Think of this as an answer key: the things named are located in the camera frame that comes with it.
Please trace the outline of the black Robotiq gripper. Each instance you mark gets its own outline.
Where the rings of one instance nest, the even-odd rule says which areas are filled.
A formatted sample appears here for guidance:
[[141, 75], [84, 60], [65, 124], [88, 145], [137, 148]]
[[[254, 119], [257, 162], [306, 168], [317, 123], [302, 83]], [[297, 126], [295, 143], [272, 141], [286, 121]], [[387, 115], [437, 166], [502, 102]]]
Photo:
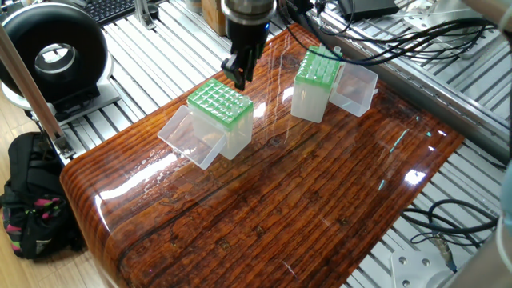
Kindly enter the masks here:
[[244, 25], [226, 20], [226, 33], [232, 42], [231, 56], [222, 62], [221, 68], [229, 79], [237, 79], [237, 89], [244, 90], [246, 83], [253, 81], [254, 69], [262, 56], [269, 28], [269, 22]]

